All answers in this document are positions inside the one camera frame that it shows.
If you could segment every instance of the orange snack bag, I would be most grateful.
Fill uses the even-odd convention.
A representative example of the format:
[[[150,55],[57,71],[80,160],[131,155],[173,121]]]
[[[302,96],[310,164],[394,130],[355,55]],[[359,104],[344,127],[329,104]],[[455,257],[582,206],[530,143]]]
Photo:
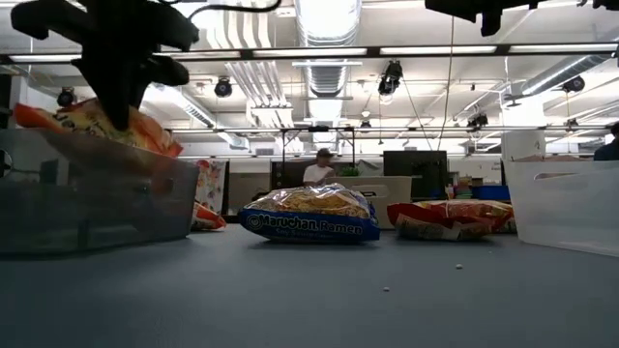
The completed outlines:
[[[225,226],[223,217],[199,203],[193,203],[192,231],[215,230]]]
[[[115,129],[96,99],[60,109],[56,113],[17,104],[14,116],[17,124],[24,128],[88,133],[170,157],[177,157],[183,150],[157,121],[134,107],[130,107],[129,111],[129,128],[122,131]]]

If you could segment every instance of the desk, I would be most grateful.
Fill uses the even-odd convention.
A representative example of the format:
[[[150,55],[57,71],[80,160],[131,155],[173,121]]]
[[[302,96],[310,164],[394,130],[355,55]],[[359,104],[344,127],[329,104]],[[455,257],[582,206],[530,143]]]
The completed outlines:
[[[617,270],[619,258],[515,236],[292,246],[230,225],[83,257],[0,261],[0,345],[610,348],[619,346]]]

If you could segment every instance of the cable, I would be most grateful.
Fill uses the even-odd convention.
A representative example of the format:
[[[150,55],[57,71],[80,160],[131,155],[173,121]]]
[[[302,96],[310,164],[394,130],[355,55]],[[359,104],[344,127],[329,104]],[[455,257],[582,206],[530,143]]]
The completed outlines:
[[[417,108],[415,107],[415,103],[413,102],[413,97],[410,95],[410,91],[408,90],[408,84],[404,79],[404,75],[402,75],[402,82],[404,82],[404,88],[406,88],[406,94],[408,95],[408,99],[410,100],[410,104],[413,106],[413,112],[415,112],[415,116],[417,117],[417,121],[419,121],[419,125],[422,127],[422,132],[424,133],[424,138],[426,139],[429,150],[432,151],[432,144],[430,144],[429,139],[426,135],[426,129],[424,128],[424,123],[422,123],[422,118],[419,117],[417,113]]]
[[[441,133],[438,135],[438,148],[436,151],[441,150],[441,142],[443,141],[443,132],[445,131],[445,125],[447,125],[447,112],[449,107],[449,90],[452,87],[452,63],[454,62],[454,17],[452,16],[452,44],[450,45],[449,52],[449,72],[447,73],[447,94],[445,95],[445,119],[443,120],[443,126],[441,127]]]
[[[209,11],[209,10],[225,10],[225,11],[252,13],[252,14],[262,14],[262,13],[268,13],[268,12],[276,10],[280,5],[281,5],[281,0],[276,0],[276,2],[273,5],[267,6],[264,8],[249,8],[245,6],[209,4],[209,5],[204,5],[198,8],[197,10],[193,11],[193,13],[190,14],[190,16],[188,17],[188,20],[192,21],[194,16],[201,14],[205,11]]]

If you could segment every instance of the transparent container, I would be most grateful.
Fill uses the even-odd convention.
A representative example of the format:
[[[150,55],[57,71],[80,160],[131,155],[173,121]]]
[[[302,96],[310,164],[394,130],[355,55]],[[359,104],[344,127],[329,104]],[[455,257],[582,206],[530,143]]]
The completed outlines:
[[[519,238],[619,256],[619,161],[507,162]]]
[[[83,134],[0,130],[0,254],[183,238],[198,169]]]

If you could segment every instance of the ramen package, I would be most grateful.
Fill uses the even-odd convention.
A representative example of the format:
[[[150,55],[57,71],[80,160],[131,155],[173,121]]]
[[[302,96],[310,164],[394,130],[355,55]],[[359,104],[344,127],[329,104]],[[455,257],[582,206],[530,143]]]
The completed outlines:
[[[447,241],[480,239],[514,216],[509,204],[478,200],[393,204],[387,213],[403,238]]]
[[[276,189],[239,217],[243,227],[271,240],[356,243],[380,236],[373,207],[361,193],[339,184]]]
[[[14,116],[24,128],[86,133],[170,157],[177,157],[183,150],[157,121],[131,106],[129,128],[122,131],[112,126],[96,99],[60,109],[56,113],[17,104]]]
[[[199,203],[193,203],[192,231],[210,231],[225,227],[223,217]]]

